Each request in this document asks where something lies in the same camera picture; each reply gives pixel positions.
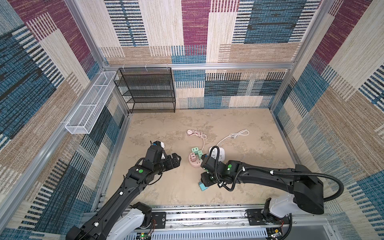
beige floor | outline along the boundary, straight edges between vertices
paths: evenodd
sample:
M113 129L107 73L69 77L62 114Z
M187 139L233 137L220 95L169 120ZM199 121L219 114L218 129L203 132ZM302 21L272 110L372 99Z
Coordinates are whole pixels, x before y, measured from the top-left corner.
M203 153L208 153L230 133L248 129L250 135L226 139L220 144L225 149L225 161L238 160L248 164L287 168L294 167L288 150L268 109L201 109L176 110L176 113L135 113L114 168L107 190L107 199L117 190L130 167L145 157L149 141L165 143L167 154L176 152L182 162L177 169L163 174L154 185L135 198L148 205L180 204L263 204L282 190L256 184L237 184L233 192L216 185L201 191L198 182L201 168L188 163L191 148L202 147L202 139L188 136L188 129L203 131L207 135Z

white wire mesh basket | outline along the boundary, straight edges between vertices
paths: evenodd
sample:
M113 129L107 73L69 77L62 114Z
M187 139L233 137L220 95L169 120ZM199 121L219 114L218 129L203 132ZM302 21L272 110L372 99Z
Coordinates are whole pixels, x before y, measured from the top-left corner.
M92 131L100 113L107 102L113 88L114 81L119 77L116 72L102 72L90 91L87 93L75 113L71 116L65 128L71 134L89 134Z

striped fabric wall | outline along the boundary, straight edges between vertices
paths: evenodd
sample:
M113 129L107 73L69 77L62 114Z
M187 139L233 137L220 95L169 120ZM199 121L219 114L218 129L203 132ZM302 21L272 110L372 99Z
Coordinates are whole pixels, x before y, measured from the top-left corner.
M92 210L123 120L112 94L90 134L67 133L0 240L59 240L79 226Z
M0 202L98 71L63 0L0 0Z
M274 110L296 160L346 186L326 203L345 240L384 239L383 10L336 0Z
M98 65L63 0L0 0L0 54L2 202ZM79 222L96 196L122 116L111 96L91 134L67 134L0 239L60 239Z
M77 1L111 65L289 62L320 2ZM268 107L282 71L174 71L176 108Z
M267 108L286 69L174 70L176 108Z
M291 61L321 0L79 0L109 64Z

pink power strip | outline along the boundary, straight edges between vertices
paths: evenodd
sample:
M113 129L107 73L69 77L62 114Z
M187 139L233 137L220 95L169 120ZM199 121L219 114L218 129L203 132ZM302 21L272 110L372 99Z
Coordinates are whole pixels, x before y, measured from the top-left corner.
M189 154L188 161L192 167L200 167L201 165L201 160L193 152Z

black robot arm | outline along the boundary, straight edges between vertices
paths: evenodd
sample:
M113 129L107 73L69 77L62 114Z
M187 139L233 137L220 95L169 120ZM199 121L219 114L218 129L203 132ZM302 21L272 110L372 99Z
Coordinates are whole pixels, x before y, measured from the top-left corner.
M118 190L107 203L81 228L73 226L66 235L66 240L105 240L132 200L139 195L154 179L154 176L180 166L181 157L176 153L167 155L159 141L151 145L145 158L128 170ZM145 219L147 226L150 219Z
M339 179L327 174L312 173L299 164L294 169L273 169L240 161L228 161L224 164L209 155L203 155L201 167L206 171L201 174L201 181L206 187L218 184L219 187L233 191L236 183L253 183L278 188L293 194L293 202L300 209L312 214L323 214L324 202L337 198L344 190ZM323 182L318 177L334 180L339 184L339 190L324 198Z

